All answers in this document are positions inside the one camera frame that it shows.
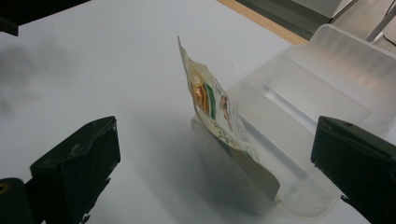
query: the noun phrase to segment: printed label on packet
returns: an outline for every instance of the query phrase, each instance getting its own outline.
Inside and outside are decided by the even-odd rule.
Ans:
[[[223,143],[246,151],[255,162],[261,163],[248,140],[242,120],[223,88],[205,65],[189,58],[180,42],[179,47],[198,119]]]

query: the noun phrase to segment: brown table edge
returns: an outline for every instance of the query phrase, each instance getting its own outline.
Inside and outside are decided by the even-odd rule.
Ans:
[[[218,0],[224,6],[234,10],[235,12],[243,15],[244,17],[250,19],[251,21],[256,22],[261,27],[267,29],[275,35],[285,39],[293,45],[302,45],[307,43],[308,41],[299,35],[293,33],[290,30],[278,25],[277,23],[268,20],[264,16],[259,13],[253,11],[252,9],[245,7],[244,5],[234,1],[234,0]]]

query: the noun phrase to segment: white surface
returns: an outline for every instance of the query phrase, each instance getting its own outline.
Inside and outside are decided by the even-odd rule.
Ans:
[[[95,0],[0,34],[0,177],[115,115],[121,163],[89,223],[262,223],[214,201],[192,143],[177,35],[229,89],[289,44],[213,0]],[[338,203],[325,218],[364,223]]]

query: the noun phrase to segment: black object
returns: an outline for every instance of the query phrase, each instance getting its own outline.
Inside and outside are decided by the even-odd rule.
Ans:
[[[85,223],[119,162],[116,119],[84,125],[31,165],[27,184],[0,180],[0,223]]]
[[[371,223],[396,222],[396,146],[351,123],[320,117],[311,161]]]
[[[0,20],[0,32],[18,35],[20,25],[88,1],[90,0],[0,0],[0,18],[3,18]]]

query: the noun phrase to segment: plastic container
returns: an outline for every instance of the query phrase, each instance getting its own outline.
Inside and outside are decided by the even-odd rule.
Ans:
[[[395,55],[326,24],[228,91],[263,166],[280,182],[277,205],[305,218],[332,209],[341,192],[310,161],[318,117],[346,120],[395,144],[395,86]],[[274,206],[245,188],[254,183],[199,122],[192,125],[209,173],[221,182],[214,189],[228,186],[234,204],[261,214]]]

